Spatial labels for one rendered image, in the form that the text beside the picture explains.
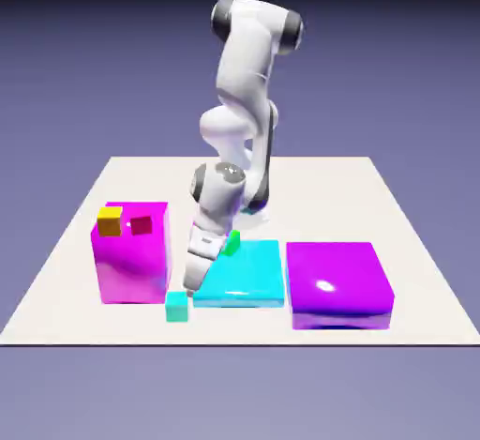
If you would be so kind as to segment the small red cube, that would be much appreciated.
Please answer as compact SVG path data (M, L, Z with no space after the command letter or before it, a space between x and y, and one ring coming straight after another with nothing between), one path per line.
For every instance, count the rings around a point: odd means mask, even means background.
M153 221L150 215L133 217L129 223L132 235L151 235L153 232Z

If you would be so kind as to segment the small green cube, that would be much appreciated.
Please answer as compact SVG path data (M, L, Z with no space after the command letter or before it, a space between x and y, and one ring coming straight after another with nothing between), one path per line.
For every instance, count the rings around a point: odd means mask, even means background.
M231 230L220 253L223 255L232 256L240 248L240 243L240 232L238 230Z

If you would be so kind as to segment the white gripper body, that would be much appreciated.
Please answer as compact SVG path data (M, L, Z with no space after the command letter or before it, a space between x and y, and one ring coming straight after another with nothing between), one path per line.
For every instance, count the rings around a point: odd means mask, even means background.
M193 296L202 286L203 280L214 260L191 251L187 252L183 286L188 296Z

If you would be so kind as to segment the large magenta box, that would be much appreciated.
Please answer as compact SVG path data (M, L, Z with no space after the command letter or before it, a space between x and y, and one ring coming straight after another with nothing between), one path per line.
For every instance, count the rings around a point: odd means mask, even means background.
M97 223L91 244L101 301L104 304L162 304L173 271L169 204L108 202L122 206L122 234L99 236ZM150 215L151 235L132 235L130 219Z

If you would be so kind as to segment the small yellow cube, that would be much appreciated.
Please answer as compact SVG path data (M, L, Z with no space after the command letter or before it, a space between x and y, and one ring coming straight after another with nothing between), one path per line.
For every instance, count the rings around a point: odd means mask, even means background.
M120 236L122 234L122 206L103 206L97 214L99 236Z

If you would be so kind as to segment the large purple box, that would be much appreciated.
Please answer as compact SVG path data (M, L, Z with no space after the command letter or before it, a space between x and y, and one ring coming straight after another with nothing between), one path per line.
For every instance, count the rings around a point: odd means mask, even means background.
M292 327L390 327L395 294L369 242L289 242L286 278Z

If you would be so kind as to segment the large cyan box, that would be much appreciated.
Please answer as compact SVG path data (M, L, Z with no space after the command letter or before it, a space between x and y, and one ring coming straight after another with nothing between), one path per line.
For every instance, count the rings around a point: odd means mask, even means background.
M242 240L221 254L193 295L195 308L280 308L285 288L277 240Z

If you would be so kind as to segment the small teal cube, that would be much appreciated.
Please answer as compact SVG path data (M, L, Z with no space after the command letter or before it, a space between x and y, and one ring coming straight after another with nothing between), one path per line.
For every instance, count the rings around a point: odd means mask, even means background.
M185 291L169 291L165 298L165 314L168 323L188 321L188 294Z

